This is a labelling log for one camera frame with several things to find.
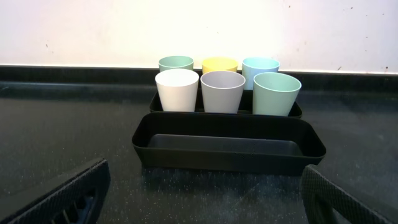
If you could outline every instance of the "empty black tray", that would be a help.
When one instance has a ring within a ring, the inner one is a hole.
[[[132,137],[145,166],[301,175],[326,149],[307,122],[276,116],[151,113]]]
[[[149,106],[150,112],[163,112],[162,103],[160,102],[159,92],[156,92]],[[198,89],[197,102],[195,105],[195,112],[205,112],[203,106],[203,96],[201,89]],[[253,91],[243,90],[241,104],[239,105],[238,114],[253,114]],[[290,110],[289,117],[301,118],[302,111],[299,105],[294,102],[292,109]]]

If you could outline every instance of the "speckled black surface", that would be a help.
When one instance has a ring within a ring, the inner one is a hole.
[[[109,161],[98,223],[307,223],[299,177],[142,168],[131,136],[154,86],[0,85],[0,198]],[[320,170],[398,208],[398,96],[302,91]]]

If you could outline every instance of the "cup rim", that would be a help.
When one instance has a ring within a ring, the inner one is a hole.
[[[215,86],[208,85],[208,84],[206,84],[205,82],[203,82],[202,78],[203,78],[205,75],[211,74],[211,73],[213,73],[213,72],[226,72],[226,73],[233,73],[234,75],[235,75],[235,74],[236,74],[236,75],[239,75],[239,76],[241,76],[241,77],[243,78],[243,83],[240,84],[240,85],[237,85],[237,86],[233,86],[233,87],[220,88],[220,87],[215,87]],[[200,77],[200,82],[201,82],[203,85],[205,85],[205,86],[208,86],[208,87],[210,87],[210,88],[214,88],[214,89],[217,89],[217,90],[231,90],[231,89],[239,88],[239,87],[243,86],[243,85],[246,83],[246,78],[245,78],[243,75],[239,74],[238,72],[220,70],[220,71],[211,71],[211,72],[208,72],[208,73],[206,73],[206,74],[203,74],[203,75]]]
[[[266,59],[266,60],[273,60],[273,61],[275,61],[275,62],[278,63],[278,66],[264,68],[264,67],[254,67],[254,66],[250,66],[250,65],[244,63],[244,61],[245,61],[246,59],[256,59],[256,58],[259,58],[259,59]],[[248,57],[248,58],[243,59],[242,64],[245,65],[245,66],[247,66],[247,67],[251,67],[251,68],[255,68],[255,69],[275,69],[275,68],[277,68],[277,67],[280,66],[280,62],[279,62],[278,60],[275,60],[275,59],[273,59],[273,58],[267,58],[267,57]]]
[[[162,65],[162,64],[160,63],[161,60],[163,60],[163,59],[165,59],[165,58],[169,58],[169,57],[186,57],[186,58],[189,58],[189,59],[191,60],[191,63],[188,63],[188,64],[186,64],[186,65],[181,65],[181,66],[167,66],[167,65]],[[184,55],[171,55],[171,56],[167,56],[167,57],[161,58],[157,63],[158,63],[160,66],[167,67],[167,68],[180,68],[180,67],[184,67],[184,66],[188,66],[188,65],[193,64],[193,58],[188,57],[188,56],[184,56]]]
[[[273,90],[273,89],[271,89],[271,88],[267,88],[267,87],[264,87],[264,86],[258,84],[258,82],[256,81],[256,77],[257,77],[257,76],[259,76],[259,75],[264,75],[264,74],[267,74],[267,75],[268,75],[268,74],[277,74],[277,75],[280,75],[280,76],[287,76],[287,77],[292,78],[293,80],[297,81],[298,84],[300,84],[300,86],[299,86],[297,89],[294,89],[294,90],[287,90],[287,91]],[[279,73],[279,72],[263,72],[263,73],[259,73],[259,74],[257,74],[257,75],[254,76],[253,81],[254,81],[254,83],[255,83],[256,85],[258,85],[259,87],[261,87],[261,88],[263,88],[263,89],[270,90],[270,91],[275,91],[275,92],[279,92],[279,93],[291,93],[291,92],[295,92],[295,91],[301,89],[301,87],[302,87],[302,84],[301,84],[301,82],[300,82],[298,79],[294,78],[294,77],[291,76],[291,75],[286,75],[286,74]]]
[[[183,84],[183,85],[168,85],[168,84],[166,84],[166,83],[162,83],[162,82],[160,82],[159,81],[159,79],[158,79],[158,76],[160,75],[160,74],[167,74],[167,73],[172,73],[172,72],[187,72],[187,73],[190,73],[190,74],[188,74],[188,75],[194,75],[195,74],[195,80],[193,81],[193,82],[187,82],[186,84]],[[155,76],[155,82],[157,83],[157,84],[160,84],[160,85],[162,85],[162,86],[167,86],[167,87],[185,87],[185,86],[189,86],[189,85],[192,85],[192,84],[194,84],[194,83],[196,83],[197,81],[199,81],[199,75],[197,74],[197,72],[195,72],[195,71],[192,71],[192,70],[190,70],[190,69],[184,69],[184,68],[176,68],[176,69],[168,69],[168,70],[164,70],[163,72],[159,72],[156,76]]]
[[[203,67],[203,65],[205,64],[205,61],[206,61],[206,60],[213,60],[213,59],[226,59],[226,60],[231,60],[231,61],[233,61],[233,62],[234,62],[234,66],[228,67],[228,68],[226,68],[226,69],[231,69],[231,68],[237,67],[237,66],[239,65],[238,61],[235,60],[235,59],[233,59],[233,58],[229,58],[229,57],[210,57],[210,58],[205,58],[205,59],[203,59],[203,60],[201,61],[202,67]]]

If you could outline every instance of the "yellow cup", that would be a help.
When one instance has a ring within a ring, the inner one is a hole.
[[[214,57],[204,59],[201,63],[202,72],[206,74],[212,71],[232,71],[236,72],[238,62],[231,58]]]

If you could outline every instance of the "white cup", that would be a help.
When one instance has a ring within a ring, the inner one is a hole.
[[[237,113],[246,79],[236,72],[214,71],[201,76],[205,112]]]
[[[170,69],[155,77],[163,111],[194,112],[199,75],[187,69]]]

